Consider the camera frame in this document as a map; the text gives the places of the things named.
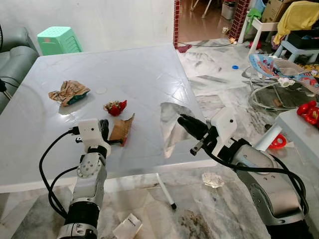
white table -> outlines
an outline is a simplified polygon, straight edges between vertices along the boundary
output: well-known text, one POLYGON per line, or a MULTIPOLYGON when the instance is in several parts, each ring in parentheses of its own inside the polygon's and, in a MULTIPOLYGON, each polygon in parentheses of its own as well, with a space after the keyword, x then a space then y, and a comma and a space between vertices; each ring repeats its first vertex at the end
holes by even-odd
MULTIPOLYGON (((216 165, 204 152, 196 157, 189 153, 195 139, 177 144, 170 158, 163 156, 160 103, 186 106, 203 120, 172 46, 43 56, 0 115, 0 193, 44 187, 38 163, 47 147, 81 119, 108 119, 112 129, 113 117, 103 104, 114 100, 128 100, 118 118, 135 113, 135 119, 126 146, 112 146, 108 178, 216 165), (48 92, 59 90, 65 80, 77 80, 91 91, 83 100, 61 108, 48 92)), ((75 136, 64 137, 45 159, 47 178, 76 166, 83 152, 75 136)), ((75 173, 70 173, 59 184, 74 182, 75 173)))
POLYGON ((297 115, 297 109, 280 113, 275 124, 257 142, 255 148, 265 151, 281 131, 295 143, 303 157, 319 168, 319 129, 297 115))

cardboard box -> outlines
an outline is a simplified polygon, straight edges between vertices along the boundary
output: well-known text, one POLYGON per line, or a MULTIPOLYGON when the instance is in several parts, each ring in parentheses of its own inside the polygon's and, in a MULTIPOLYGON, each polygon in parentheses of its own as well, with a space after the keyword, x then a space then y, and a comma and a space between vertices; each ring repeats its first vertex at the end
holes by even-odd
POLYGON ((295 0, 269 0, 261 17, 261 22, 279 22, 293 1, 295 0))

table leg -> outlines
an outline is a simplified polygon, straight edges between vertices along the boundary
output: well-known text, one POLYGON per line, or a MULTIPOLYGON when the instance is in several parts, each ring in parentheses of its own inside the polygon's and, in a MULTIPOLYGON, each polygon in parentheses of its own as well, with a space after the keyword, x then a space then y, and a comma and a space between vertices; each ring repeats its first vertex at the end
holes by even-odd
POLYGON ((318 57, 318 53, 317 53, 317 54, 313 54, 313 55, 309 58, 309 60, 308 60, 307 63, 308 63, 308 64, 314 63, 314 62, 316 61, 317 57, 318 57))
POLYGON ((273 36, 273 34, 274 34, 274 31, 270 31, 269 33, 268 33, 268 35, 267 35, 267 38, 266 38, 266 42, 271 42, 271 37, 273 36))
POLYGON ((280 57, 281 53, 283 52, 284 47, 282 45, 280 45, 277 49, 277 51, 275 52, 274 56, 280 57))
POLYGON ((274 141, 277 135, 281 132, 281 127, 274 124, 263 137, 255 144, 254 148, 260 151, 266 151, 269 145, 274 141))
POLYGON ((209 2, 208 2, 208 4, 207 4, 207 7, 206 7, 206 9, 205 9, 205 12, 204 12, 204 14, 201 16, 201 18, 204 18, 204 17, 206 16, 206 13, 207 13, 207 10, 208 10, 210 4, 211 4, 211 0, 209 0, 209 2))
POLYGON ((288 61, 294 62, 297 57, 298 57, 298 55, 291 54, 291 56, 289 57, 288 61))
POLYGON ((191 11, 194 11, 196 5, 198 4, 198 1, 199 1, 199 0, 197 0, 197 1, 195 2, 195 5, 191 7, 191 9, 190 9, 191 11))
POLYGON ((161 180, 161 178, 160 178, 159 176, 160 176, 160 175, 159 175, 158 173, 156 173, 156 177, 157 177, 157 179, 158 179, 158 182, 159 182, 160 187, 162 188, 162 190, 163 190, 163 192, 164 192, 164 194, 165 194, 165 196, 166 196, 166 198, 167 198, 169 204, 170 204, 171 207, 175 210, 175 209, 176 209, 176 204, 175 204, 175 202, 173 201, 173 199, 171 198, 171 196, 170 196, 170 194, 169 194, 169 192, 168 192, 168 190, 167 190, 165 184, 163 183, 163 181, 161 180))
POLYGON ((251 48, 250 48, 250 50, 248 52, 248 55, 255 53, 256 48, 257 48, 257 44, 258 44, 258 41, 259 41, 259 38, 260 38, 260 35, 261 35, 261 32, 262 31, 261 31, 261 27, 260 27, 258 29, 258 31, 257 31, 257 34, 256 34, 256 36, 254 38, 254 41, 253 41, 253 45, 251 46, 251 48))

marble floor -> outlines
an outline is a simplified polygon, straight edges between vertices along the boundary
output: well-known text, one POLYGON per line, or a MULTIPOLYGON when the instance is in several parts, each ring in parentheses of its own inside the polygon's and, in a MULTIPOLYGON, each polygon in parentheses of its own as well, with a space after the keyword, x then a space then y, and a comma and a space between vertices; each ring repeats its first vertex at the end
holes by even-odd
MULTIPOLYGON (((211 46, 226 43, 225 39, 197 42, 211 46)), ((272 124, 277 114, 248 104, 250 88, 241 76, 248 66, 247 53, 244 45, 231 45, 192 47, 178 56, 203 114, 212 117, 224 106, 233 108, 238 122, 234 137, 254 143, 264 133, 264 125, 272 124)), ((318 169, 302 160, 293 144, 273 153, 304 180, 311 208, 309 225, 315 230, 319 225, 318 169)), ((98 223, 100 239, 114 239, 112 231, 130 213, 143 223, 136 239, 270 238, 248 190, 232 170, 216 165, 160 176, 177 210, 171 209, 155 174, 107 180, 98 223), (216 189, 205 186, 201 178, 204 172, 220 175, 225 184, 216 189)), ((65 207, 71 190, 71 186, 56 188, 65 207)), ((62 224, 63 219, 50 208, 44 189, 0 194, 1 239, 54 239, 62 224)))

white box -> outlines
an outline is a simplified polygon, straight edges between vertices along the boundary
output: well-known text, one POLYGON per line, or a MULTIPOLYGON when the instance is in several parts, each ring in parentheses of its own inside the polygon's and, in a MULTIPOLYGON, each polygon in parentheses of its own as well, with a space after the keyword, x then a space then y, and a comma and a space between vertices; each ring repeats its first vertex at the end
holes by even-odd
POLYGON ((226 18, 227 20, 230 20, 233 18, 235 13, 235 7, 234 6, 228 6, 227 4, 223 3, 223 7, 221 9, 221 15, 226 18))

